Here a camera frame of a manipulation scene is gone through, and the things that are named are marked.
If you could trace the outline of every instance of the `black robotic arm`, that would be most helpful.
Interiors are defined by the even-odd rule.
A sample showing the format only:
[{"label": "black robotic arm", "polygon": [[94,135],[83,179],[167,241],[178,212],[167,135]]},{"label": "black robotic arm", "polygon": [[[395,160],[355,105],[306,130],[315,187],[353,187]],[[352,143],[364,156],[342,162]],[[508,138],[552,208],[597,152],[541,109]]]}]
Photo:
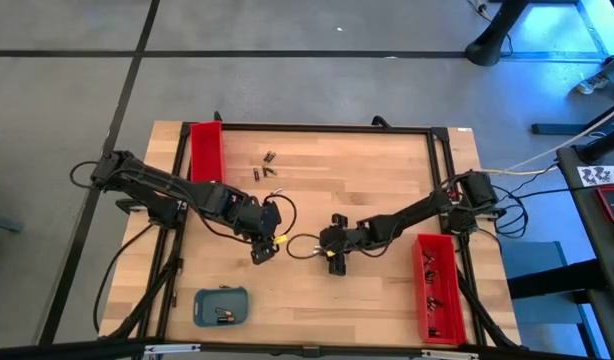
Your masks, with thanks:
[{"label": "black robotic arm", "polygon": [[334,214],[334,224],[320,232],[320,248],[327,256],[329,273],[344,276],[344,255],[351,251],[377,256],[366,251],[384,248],[384,253],[391,241],[405,229],[440,214],[445,215],[443,232],[471,233],[478,228],[476,215],[491,212],[497,202],[498,197],[489,176],[470,171],[446,181],[426,198],[394,214],[376,215],[358,221],[355,229],[347,229],[345,216]]},{"label": "black robotic arm", "polygon": [[152,223],[168,228],[175,225],[178,201],[187,203],[203,221],[225,225],[235,235],[249,240],[254,264],[270,259],[278,251],[274,232],[281,217],[273,201],[260,204],[256,197],[217,182],[192,183],[145,165],[129,151],[103,156],[91,180],[102,191],[126,193],[148,209]]}]

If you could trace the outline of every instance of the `small blue container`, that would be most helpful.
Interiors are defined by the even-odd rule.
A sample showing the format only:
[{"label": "small blue container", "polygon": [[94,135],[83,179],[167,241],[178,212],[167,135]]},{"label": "small blue container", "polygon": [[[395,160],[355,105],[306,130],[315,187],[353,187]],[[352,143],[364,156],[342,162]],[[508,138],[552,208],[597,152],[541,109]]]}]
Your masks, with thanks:
[{"label": "small blue container", "polygon": [[[234,322],[219,324],[218,318],[225,316],[216,308],[233,313]],[[200,289],[194,297],[194,324],[198,327],[232,326],[242,324],[249,312],[249,297],[242,287],[226,289]]]}]

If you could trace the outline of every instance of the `sticker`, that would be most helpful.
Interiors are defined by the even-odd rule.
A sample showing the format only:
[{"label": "sticker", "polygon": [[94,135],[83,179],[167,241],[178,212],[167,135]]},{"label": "sticker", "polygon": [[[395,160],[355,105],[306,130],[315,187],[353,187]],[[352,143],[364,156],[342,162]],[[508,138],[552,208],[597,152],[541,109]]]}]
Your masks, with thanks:
[{"label": "sticker", "polygon": [[578,175],[585,187],[614,184],[614,166],[579,166]]},{"label": "sticker", "polygon": [[287,235],[281,235],[274,239],[274,245],[282,244],[287,241]]}]

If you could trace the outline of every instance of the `white cable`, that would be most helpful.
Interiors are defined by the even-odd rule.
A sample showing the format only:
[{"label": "white cable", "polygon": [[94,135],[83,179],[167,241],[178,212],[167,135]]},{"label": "white cable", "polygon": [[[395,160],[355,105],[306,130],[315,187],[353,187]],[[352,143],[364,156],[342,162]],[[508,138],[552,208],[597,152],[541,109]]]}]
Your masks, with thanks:
[{"label": "white cable", "polygon": [[[551,168],[547,171],[554,171],[557,168]],[[505,171],[505,170],[497,170],[497,169],[482,169],[480,170],[482,172],[486,172],[486,173],[492,173],[492,174],[499,174],[499,175],[514,175],[514,176],[525,176],[525,175],[536,175],[536,174],[543,174],[545,173],[545,169],[542,170],[534,170],[534,171],[522,171],[522,172],[516,172],[516,171]]]},{"label": "white cable", "polygon": [[519,166],[523,166],[523,165],[525,165],[525,164],[529,164],[530,162],[532,162],[532,161],[534,161],[534,160],[537,160],[537,159],[540,159],[540,158],[541,158],[541,157],[543,157],[543,156],[549,155],[549,154],[551,154],[552,152],[554,152],[554,151],[556,151],[556,150],[558,150],[558,149],[560,149],[560,148],[562,148],[562,147],[565,147],[565,146],[567,146],[567,145],[569,145],[569,144],[573,143],[574,141],[576,141],[576,140],[580,139],[581,137],[586,136],[587,134],[589,134],[590,132],[594,131],[596,128],[598,128],[599,126],[601,126],[602,124],[604,124],[605,122],[607,122],[607,121],[608,121],[609,119],[611,119],[613,116],[614,116],[614,111],[610,112],[610,113],[609,113],[607,116],[605,116],[603,119],[601,119],[599,122],[597,122],[597,123],[596,123],[596,124],[594,124],[593,126],[590,126],[590,127],[589,127],[589,129],[587,129],[587,130],[585,130],[585,131],[581,132],[580,134],[578,134],[578,135],[574,136],[573,138],[571,138],[571,139],[569,139],[569,140],[565,141],[564,143],[562,143],[562,144],[560,144],[560,145],[558,145],[558,146],[555,146],[555,147],[553,147],[553,148],[551,148],[551,149],[549,149],[549,150],[547,150],[547,151],[545,151],[545,152],[543,152],[543,153],[541,153],[541,154],[538,154],[538,155],[534,156],[534,157],[533,157],[533,158],[531,158],[531,159],[527,159],[527,160],[525,160],[525,161],[523,161],[523,162],[521,162],[521,163],[518,163],[518,164],[516,164],[516,165],[514,165],[514,166],[510,166],[510,167],[508,167],[507,169],[505,169],[505,170],[503,170],[503,171],[513,170],[513,169],[515,169],[515,168],[517,168],[517,167],[519,167]]},{"label": "white cable", "polygon": [[592,131],[589,134],[587,134],[587,136],[589,136],[590,138],[594,138],[594,139],[600,139],[600,138],[607,136],[607,134],[605,134],[602,131]]}]

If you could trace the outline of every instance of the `wooden tabletop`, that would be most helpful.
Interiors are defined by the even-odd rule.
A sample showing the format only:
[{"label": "wooden tabletop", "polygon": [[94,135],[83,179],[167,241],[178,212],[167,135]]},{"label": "wooden tabletop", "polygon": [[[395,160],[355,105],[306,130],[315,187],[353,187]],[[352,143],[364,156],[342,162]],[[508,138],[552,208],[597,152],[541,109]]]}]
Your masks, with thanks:
[{"label": "wooden tabletop", "polygon": [[[145,163],[171,171],[180,129],[181,122],[155,122]],[[451,128],[449,134],[456,172],[479,169],[471,129]],[[292,234],[318,234],[330,225],[333,213],[348,216],[350,224],[392,213],[432,190],[426,141],[420,135],[230,130],[223,131],[223,141],[225,183],[259,199],[282,188],[298,208]],[[273,161],[278,176],[255,182],[252,169],[269,150],[278,154]],[[437,150],[442,154],[440,144]],[[439,162],[444,169],[442,156]],[[182,168],[187,169],[188,163],[189,147]],[[278,204],[285,219],[279,229],[284,231],[292,212],[282,199]],[[124,241],[146,224],[145,212],[132,214]],[[480,221],[479,226],[494,231],[489,222]],[[407,229],[380,258],[352,253],[347,276],[338,277],[328,274],[324,258],[295,260],[284,248],[272,260],[254,265],[247,245],[211,234],[192,212],[183,240],[184,269],[176,279],[177,304],[171,309],[166,337],[250,344],[421,346],[411,246],[416,234],[439,231],[434,217]],[[157,233],[152,228],[120,256],[101,335],[118,327],[143,295]],[[297,239],[292,251],[308,254],[314,245],[315,240]],[[478,232],[471,236],[469,246],[483,305],[507,336],[520,343],[498,245]],[[192,320],[194,295],[201,288],[220,284],[247,289],[249,318],[240,326],[196,327]],[[467,338],[474,343],[471,313],[462,300]],[[157,300],[149,334],[155,333],[159,310]]]}]

